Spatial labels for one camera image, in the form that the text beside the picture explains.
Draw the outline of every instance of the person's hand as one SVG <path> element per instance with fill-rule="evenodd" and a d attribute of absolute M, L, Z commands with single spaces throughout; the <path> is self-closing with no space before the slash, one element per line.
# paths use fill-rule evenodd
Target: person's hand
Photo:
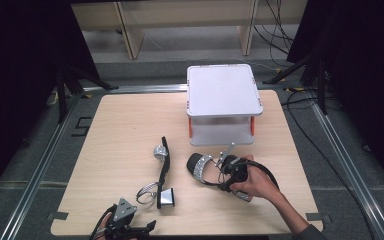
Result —
<path fill-rule="evenodd" d="M 95 236 L 93 239 L 95 240 L 105 240 L 105 228 L 107 226 L 107 222 L 110 219 L 112 213 L 109 212 L 107 215 L 105 215 L 104 219 L 102 219 L 101 224 L 99 224 L 98 231 L 96 232 Z"/>
<path fill-rule="evenodd" d="M 254 161 L 252 155 L 246 155 L 243 158 Z M 250 197 L 260 197 L 274 201 L 275 197 L 280 195 L 279 189 L 274 185 L 269 176 L 259 168 L 247 165 L 248 178 L 245 182 L 237 182 L 230 185 L 231 190 L 242 190 L 247 192 Z"/>

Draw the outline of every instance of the sleeve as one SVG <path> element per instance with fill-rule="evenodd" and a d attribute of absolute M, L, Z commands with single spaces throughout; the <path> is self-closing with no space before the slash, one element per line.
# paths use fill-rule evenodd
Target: sleeve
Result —
<path fill-rule="evenodd" d="M 313 225 L 309 225 L 297 236 L 293 236 L 292 240 L 327 240 L 327 238 Z"/>

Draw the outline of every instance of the gray floor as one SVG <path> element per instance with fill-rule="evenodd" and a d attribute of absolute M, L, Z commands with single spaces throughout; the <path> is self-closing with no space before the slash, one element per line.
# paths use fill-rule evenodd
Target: gray floor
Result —
<path fill-rule="evenodd" d="M 284 28 L 293 37 L 297 26 L 284 26 Z M 139 58 L 133 61 L 127 56 L 121 35 L 114 32 L 84 33 L 102 79 L 112 85 L 120 86 L 120 92 L 156 89 L 156 86 L 161 85 L 172 86 L 166 84 L 185 84 L 186 69 L 191 65 L 244 62 L 251 65 L 259 82 L 259 88 L 274 89 L 282 103 L 286 102 L 291 94 L 284 91 L 284 88 L 300 85 L 299 77 L 302 71 L 296 72 L 276 85 L 260 83 L 274 77 L 276 68 L 285 69 L 285 67 L 274 63 L 270 56 L 270 48 L 257 34 L 253 36 L 250 56 L 242 56 L 234 27 L 149 29 L 145 33 Z M 281 45 L 283 42 L 277 40 L 277 44 Z M 272 56 L 276 62 L 289 65 L 285 62 L 286 55 L 279 51 L 273 50 Z M 83 82 L 83 85 L 91 89 L 95 87 L 87 81 Z M 76 129 L 76 124 L 81 117 L 93 118 L 103 94 L 105 93 L 102 91 L 94 91 L 91 96 L 78 101 L 74 97 L 68 98 L 69 102 L 76 102 L 76 105 L 55 153 L 50 159 L 49 166 L 45 169 L 34 199 L 22 218 L 20 228 L 17 229 L 16 239 L 87 239 L 87 237 L 53 236 L 50 232 L 52 221 L 49 217 L 58 209 L 85 139 L 85 137 L 72 136 L 83 131 L 83 129 Z M 292 100 L 306 97 L 308 97 L 307 93 L 298 93 Z M 370 239 L 362 212 L 327 162 L 331 162 L 340 176 L 351 186 L 336 152 L 321 127 L 313 105 L 312 101 L 292 104 L 291 111 L 287 111 L 285 107 L 285 116 L 316 204 L 325 219 L 323 232 L 329 239 Z M 374 156 L 361 148 L 364 139 L 361 138 L 347 114 L 341 110 L 334 96 L 327 99 L 327 105 L 329 119 L 384 213 L 384 171 Z M 303 132 L 292 119 L 291 113 L 328 160 L 324 159 L 304 137 Z M 48 142 L 58 127 L 57 119 L 58 107 L 51 105 L 26 136 L 29 145 L 17 152 L 0 179 L 0 238 L 26 185 L 31 181 Z M 89 125 L 90 121 L 92 120 L 83 120 L 82 125 Z M 375 235 L 376 239 L 382 239 L 376 232 Z M 290 236 L 270 236 L 270 239 L 290 239 Z"/>

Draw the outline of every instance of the small black device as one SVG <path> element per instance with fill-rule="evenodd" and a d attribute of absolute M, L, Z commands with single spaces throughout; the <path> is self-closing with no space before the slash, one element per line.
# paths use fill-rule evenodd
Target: small black device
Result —
<path fill-rule="evenodd" d="M 106 240 L 149 239 L 149 233 L 154 230 L 157 221 L 154 220 L 148 223 L 146 227 L 131 227 L 130 223 L 133 220 L 136 210 L 137 208 L 135 206 L 132 206 L 126 199 L 121 198 L 118 205 L 114 204 L 108 208 L 101 219 L 99 219 L 95 230 L 91 234 L 90 240 L 100 237 L 105 237 Z M 108 220 L 105 228 L 98 229 L 102 220 L 109 212 L 112 213 L 111 219 Z"/>
<path fill-rule="evenodd" d="M 205 184 L 208 186 L 217 186 L 220 190 L 228 193 L 232 192 L 234 195 L 236 195 L 240 199 L 245 200 L 247 202 L 251 201 L 251 199 L 248 196 L 248 193 L 243 191 L 230 190 L 230 185 L 232 185 L 233 183 L 244 182 L 248 179 L 247 165 L 257 167 L 258 169 L 266 173 L 269 176 L 270 180 L 274 183 L 274 185 L 277 188 L 279 188 L 276 178 L 270 172 L 270 170 L 266 168 L 264 165 L 255 161 L 245 159 L 245 158 L 239 158 L 235 155 L 228 155 L 230 151 L 232 151 L 233 147 L 234 147 L 234 143 L 232 143 L 232 145 L 228 149 L 226 149 L 224 152 L 221 152 L 221 156 L 217 163 L 215 163 L 215 161 L 210 155 L 202 155 L 199 153 L 194 153 L 189 157 L 186 167 L 189 170 L 189 172 L 194 176 L 194 178 L 199 182 L 201 182 L 202 184 Z M 220 174 L 230 175 L 230 178 L 228 178 L 226 181 L 221 181 L 219 183 L 211 183 L 211 182 L 205 181 L 202 177 L 202 172 L 205 164 L 208 161 L 213 161 L 216 167 L 219 167 Z"/>

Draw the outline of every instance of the black strap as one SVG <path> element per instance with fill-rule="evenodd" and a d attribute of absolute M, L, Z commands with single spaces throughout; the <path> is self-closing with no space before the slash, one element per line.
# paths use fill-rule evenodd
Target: black strap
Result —
<path fill-rule="evenodd" d="M 168 150 L 168 144 L 167 144 L 167 140 L 165 137 L 162 137 L 162 142 L 163 142 L 163 146 L 165 147 L 166 151 L 167 151 L 167 156 L 164 157 L 164 165 L 163 165 L 163 168 L 161 169 L 161 174 L 160 174 L 160 179 L 158 180 L 158 182 L 160 183 L 158 185 L 158 190 L 157 190 L 157 208 L 160 209 L 161 208 L 161 192 L 163 191 L 163 185 L 165 183 L 165 176 L 168 172 L 168 170 L 170 169 L 170 151 Z"/>
<path fill-rule="evenodd" d="M 186 163 L 186 167 L 187 169 L 189 170 L 189 172 L 193 175 L 194 173 L 194 170 L 195 170 L 195 165 L 198 163 L 198 161 L 201 159 L 203 155 L 199 154 L 199 153 L 194 153 L 191 155 L 191 157 L 189 158 L 188 162 Z M 223 174 L 229 174 L 229 172 L 225 171 L 224 168 L 226 168 L 233 160 L 237 159 L 236 156 L 234 155 L 229 155 L 226 157 L 225 161 L 223 162 L 223 165 L 222 165 L 222 169 L 221 169 L 221 173 Z M 273 173 L 270 172 L 270 170 L 265 167 L 264 165 L 262 165 L 261 163 L 258 163 L 258 162 L 255 162 L 255 161 L 250 161 L 248 159 L 244 159 L 244 158 L 241 158 L 237 163 L 235 164 L 232 164 L 230 165 L 229 167 L 231 168 L 234 168 L 234 167 L 237 167 L 237 166 L 241 166 L 241 165 L 252 165 L 252 166 L 255 166 L 257 167 L 258 169 L 260 169 L 261 171 L 263 171 L 264 173 L 266 173 L 270 180 L 273 182 L 273 184 L 278 188 L 279 188 L 279 185 L 277 183 L 277 180 L 276 178 L 274 177 Z M 224 183 L 211 183 L 211 182 L 207 182 L 203 179 L 203 182 L 202 182 L 204 185 L 208 185 L 208 186 L 217 186 L 219 187 L 220 189 L 222 189 L 223 191 L 227 191 L 227 192 L 230 192 L 230 189 L 229 189 L 229 186 L 230 186 L 230 182 L 224 182 Z"/>
<path fill-rule="evenodd" d="M 114 205 L 112 205 L 111 207 L 109 207 L 109 208 L 104 212 L 104 214 L 102 214 L 101 218 L 99 219 L 98 223 L 97 223 L 96 226 L 95 226 L 95 229 L 93 229 L 93 232 L 92 232 L 92 234 L 90 235 L 89 240 L 94 240 L 96 231 L 98 231 L 98 227 L 99 227 L 99 225 L 101 225 L 102 220 L 104 220 L 105 216 L 106 216 L 109 212 L 114 213 L 116 209 L 117 209 L 117 205 L 114 204 Z"/>

